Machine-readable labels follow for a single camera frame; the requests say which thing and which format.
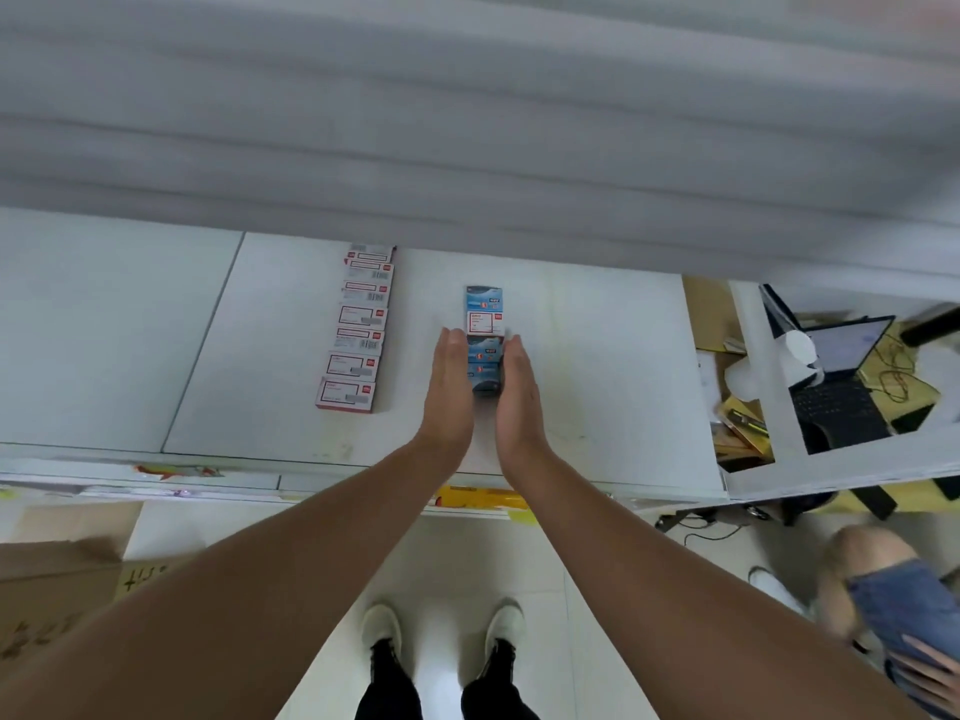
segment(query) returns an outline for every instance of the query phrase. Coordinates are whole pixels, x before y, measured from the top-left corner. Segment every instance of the laptop screen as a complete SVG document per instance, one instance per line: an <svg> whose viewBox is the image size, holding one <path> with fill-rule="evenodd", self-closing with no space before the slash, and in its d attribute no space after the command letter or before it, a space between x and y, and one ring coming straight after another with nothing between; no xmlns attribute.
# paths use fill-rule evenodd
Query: laptop screen
<svg viewBox="0 0 960 720"><path fill-rule="evenodd" d="M860 368L894 316L838 323L812 328L806 335L817 348L817 358L825 374L849 372Z"/></svg>

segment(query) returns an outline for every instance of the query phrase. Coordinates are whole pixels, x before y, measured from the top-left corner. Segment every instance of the white countertop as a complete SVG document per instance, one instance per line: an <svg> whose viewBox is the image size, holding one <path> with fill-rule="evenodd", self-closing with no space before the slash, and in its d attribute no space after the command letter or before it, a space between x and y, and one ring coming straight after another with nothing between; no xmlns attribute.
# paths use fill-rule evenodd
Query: white countertop
<svg viewBox="0 0 960 720"><path fill-rule="evenodd" d="M589 479L722 494L678 275L401 249L373 413L315 406L344 242L247 234L165 451L368 466L420 423L442 326L464 287L503 288L534 363L548 438ZM496 399L478 398L460 472L499 474Z"/></svg>

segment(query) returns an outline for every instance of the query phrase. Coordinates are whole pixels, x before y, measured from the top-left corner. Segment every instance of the denim shorts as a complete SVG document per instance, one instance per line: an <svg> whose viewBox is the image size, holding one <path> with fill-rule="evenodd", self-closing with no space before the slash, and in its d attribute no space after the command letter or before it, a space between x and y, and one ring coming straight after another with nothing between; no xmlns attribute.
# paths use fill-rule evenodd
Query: denim shorts
<svg viewBox="0 0 960 720"><path fill-rule="evenodd" d="M893 651L931 666L939 664L904 641L904 635L929 644L960 661L960 606L929 565L918 558L846 582L846 589L867 627ZM908 695L912 685L887 660L887 676ZM913 698L934 717L954 716Z"/></svg>

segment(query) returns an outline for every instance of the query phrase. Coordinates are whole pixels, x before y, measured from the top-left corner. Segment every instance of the small box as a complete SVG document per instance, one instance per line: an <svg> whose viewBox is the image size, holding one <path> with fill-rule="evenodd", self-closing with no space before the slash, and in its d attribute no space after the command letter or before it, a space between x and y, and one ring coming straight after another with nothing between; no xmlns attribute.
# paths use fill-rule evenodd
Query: small box
<svg viewBox="0 0 960 720"><path fill-rule="evenodd" d="M326 354L326 369L324 376L340 378L346 376L357 381L377 381L377 371L380 368L379 356L365 356L359 353L338 353L330 351Z"/></svg>
<svg viewBox="0 0 960 720"><path fill-rule="evenodd" d="M352 283L386 285L394 280L393 263L372 263L369 260L347 260L343 280Z"/></svg>
<svg viewBox="0 0 960 720"><path fill-rule="evenodd" d="M470 386L473 387L474 394L486 397L500 394L499 362L468 363L466 365L466 377L470 380Z"/></svg>
<svg viewBox="0 0 960 720"><path fill-rule="evenodd" d="M383 350L383 331L372 328L337 328L337 338L333 341L333 350L340 353L359 353L379 356Z"/></svg>
<svg viewBox="0 0 960 720"><path fill-rule="evenodd" d="M474 363L495 363L503 358L502 336L467 336L466 360Z"/></svg>
<svg viewBox="0 0 960 720"><path fill-rule="evenodd" d="M366 326L373 331L382 331L387 326L387 309L341 303L337 326Z"/></svg>
<svg viewBox="0 0 960 720"><path fill-rule="evenodd" d="M389 263L394 259L392 244L360 244L353 242L346 253L347 260L366 260L371 263Z"/></svg>
<svg viewBox="0 0 960 720"><path fill-rule="evenodd" d="M369 412L374 408L377 384L324 376L319 382L317 406L341 412Z"/></svg>
<svg viewBox="0 0 960 720"><path fill-rule="evenodd" d="M503 289L486 285L466 286L466 335L506 335Z"/></svg>
<svg viewBox="0 0 960 720"><path fill-rule="evenodd" d="M357 288L359 283L347 280L340 290L340 302L349 305L382 305L384 308L390 303L390 288L386 285L364 284L369 287Z"/></svg>

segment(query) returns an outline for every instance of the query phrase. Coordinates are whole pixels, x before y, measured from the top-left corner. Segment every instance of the laptop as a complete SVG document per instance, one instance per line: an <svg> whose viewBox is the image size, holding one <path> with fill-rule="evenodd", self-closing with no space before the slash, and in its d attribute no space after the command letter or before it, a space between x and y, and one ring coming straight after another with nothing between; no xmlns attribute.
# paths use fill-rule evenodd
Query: laptop
<svg viewBox="0 0 960 720"><path fill-rule="evenodd" d="M892 434L857 372L893 322L893 315L884 315L804 329L817 349L823 381L791 389L793 403L800 422L822 431L829 449Z"/></svg>

